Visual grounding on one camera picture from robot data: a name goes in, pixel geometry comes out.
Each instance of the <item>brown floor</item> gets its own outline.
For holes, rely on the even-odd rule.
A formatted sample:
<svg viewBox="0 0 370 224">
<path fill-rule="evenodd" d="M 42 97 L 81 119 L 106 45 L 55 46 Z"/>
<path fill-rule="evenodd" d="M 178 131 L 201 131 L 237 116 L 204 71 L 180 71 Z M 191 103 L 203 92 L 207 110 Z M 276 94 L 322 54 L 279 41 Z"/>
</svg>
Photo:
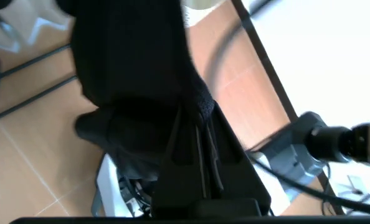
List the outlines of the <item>brown floor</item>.
<svg viewBox="0 0 370 224">
<path fill-rule="evenodd" d="M 239 19 L 230 1 L 189 29 L 192 56 L 203 76 L 212 49 Z M 19 55 L 0 50 L 7 70 L 67 41 L 68 32 L 45 27 L 35 47 Z M 4 78 L 0 111 L 73 74 L 70 50 Z M 218 97 L 245 148 L 288 123 L 246 33 L 225 60 Z M 90 216 L 102 152 L 73 132 L 75 117 L 95 107 L 69 83 L 0 120 L 0 223 L 24 216 Z"/>
</svg>

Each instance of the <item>black cloth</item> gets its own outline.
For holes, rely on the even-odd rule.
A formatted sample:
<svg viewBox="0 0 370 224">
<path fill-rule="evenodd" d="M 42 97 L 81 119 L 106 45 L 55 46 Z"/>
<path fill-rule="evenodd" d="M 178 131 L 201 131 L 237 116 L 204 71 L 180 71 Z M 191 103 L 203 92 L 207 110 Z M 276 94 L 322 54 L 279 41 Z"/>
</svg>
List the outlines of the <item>black cloth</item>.
<svg viewBox="0 0 370 224">
<path fill-rule="evenodd" d="M 156 180 L 178 105 L 200 127 L 214 108 L 188 51 L 180 1 L 59 3 L 76 16 L 77 76 L 99 107 L 78 118 L 78 136 L 106 150 L 123 175 Z"/>
</svg>

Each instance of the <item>tiled floor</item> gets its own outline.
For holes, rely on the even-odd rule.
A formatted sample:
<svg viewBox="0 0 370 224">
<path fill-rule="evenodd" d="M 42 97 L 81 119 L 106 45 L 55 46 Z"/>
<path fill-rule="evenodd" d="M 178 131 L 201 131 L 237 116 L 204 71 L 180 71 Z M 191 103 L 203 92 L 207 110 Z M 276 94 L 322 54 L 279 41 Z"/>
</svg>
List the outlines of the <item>tiled floor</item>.
<svg viewBox="0 0 370 224">
<path fill-rule="evenodd" d="M 192 56 L 203 76 L 212 49 L 239 19 L 230 1 L 189 29 Z M 45 27 L 36 47 L 20 55 L 0 51 L 6 70 L 66 43 L 68 32 Z M 4 78 L 0 111 L 73 74 L 70 50 Z M 247 34 L 222 66 L 217 100 L 245 148 L 288 123 Z M 24 216 L 89 216 L 102 152 L 76 137 L 75 117 L 95 107 L 69 83 L 0 120 L 0 223 Z"/>
</svg>

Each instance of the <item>white wall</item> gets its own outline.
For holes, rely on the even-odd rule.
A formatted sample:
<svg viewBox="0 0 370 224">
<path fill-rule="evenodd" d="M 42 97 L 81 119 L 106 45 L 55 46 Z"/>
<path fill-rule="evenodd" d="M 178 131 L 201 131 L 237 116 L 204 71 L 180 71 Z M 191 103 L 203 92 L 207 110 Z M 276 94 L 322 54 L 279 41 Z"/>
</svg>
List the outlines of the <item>white wall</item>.
<svg viewBox="0 0 370 224">
<path fill-rule="evenodd" d="M 370 121 L 370 0 L 276 1 L 252 21 L 298 114 Z"/>
</svg>

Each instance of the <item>black metal rod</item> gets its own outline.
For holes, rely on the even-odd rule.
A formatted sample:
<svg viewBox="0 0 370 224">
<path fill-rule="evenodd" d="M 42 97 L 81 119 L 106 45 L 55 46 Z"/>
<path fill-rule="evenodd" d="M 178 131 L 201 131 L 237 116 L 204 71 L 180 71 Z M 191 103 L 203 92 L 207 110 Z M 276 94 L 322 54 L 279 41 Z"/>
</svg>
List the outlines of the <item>black metal rod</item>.
<svg viewBox="0 0 370 224">
<path fill-rule="evenodd" d="M 32 103 L 35 100 L 38 100 L 39 98 L 45 96 L 46 94 L 48 94 L 48 93 L 50 93 L 50 92 L 52 92 L 52 91 L 54 91 L 54 90 L 56 90 L 56 89 L 58 89 L 58 88 L 60 88 L 64 85 L 70 83 L 71 81 L 75 80 L 76 78 L 77 78 L 77 76 L 75 76 L 75 75 L 70 77 L 70 78 L 67 78 L 64 81 L 62 81 L 62 82 L 60 82 L 60 83 L 58 83 L 58 84 L 56 84 L 56 85 L 54 85 L 54 86 L 52 86 L 52 87 L 50 87 L 46 90 L 40 92 L 39 94 L 30 97 L 29 99 L 23 101 L 22 103 L 19 103 L 19 104 L 13 106 L 13 107 L 7 109 L 6 111 L 1 112 L 0 113 L 0 119 L 5 117 L 6 115 L 12 113 L 12 112 L 24 107 L 24 106 L 27 106 L 28 104 Z"/>
<path fill-rule="evenodd" d="M 63 45 L 63 46 L 61 46 L 61 47 L 56 48 L 55 50 L 52 50 L 52 51 L 50 51 L 50 52 L 48 52 L 48 53 L 45 53 L 45 54 L 40 55 L 40 56 L 38 56 L 38 57 L 36 57 L 36 58 L 33 58 L 33 59 L 31 59 L 30 61 L 28 61 L 28 62 L 25 62 L 25 63 L 23 63 L 23 64 L 21 64 L 21 65 L 18 65 L 18 66 L 16 66 L 16 67 L 14 67 L 14 68 L 11 68 L 11 69 L 9 69 L 8 71 L 2 72 L 2 73 L 0 74 L 0 79 L 1 79 L 1 78 L 4 78 L 4 77 L 6 77 L 6 76 L 8 76 L 8 75 L 10 75 L 10 74 L 12 74 L 12 73 L 15 73 L 15 72 L 17 72 L 17 71 L 19 71 L 19 70 L 21 70 L 21 69 L 23 69 L 23 68 L 26 68 L 26 67 L 28 67 L 28 66 L 30 66 L 30 65 L 32 65 L 32 64 L 34 64 L 34 63 L 36 63 L 36 62 L 39 62 L 39 61 L 41 61 L 42 59 L 45 59 L 45 58 L 47 58 L 47 57 L 49 57 L 49 56 L 51 56 L 51 55 L 53 55 L 53 54 L 56 54 L 56 53 L 58 53 L 58 52 L 61 52 L 61 51 L 65 50 L 65 49 L 67 49 L 67 48 L 69 48 L 69 47 L 70 47 L 70 44 Z"/>
</svg>

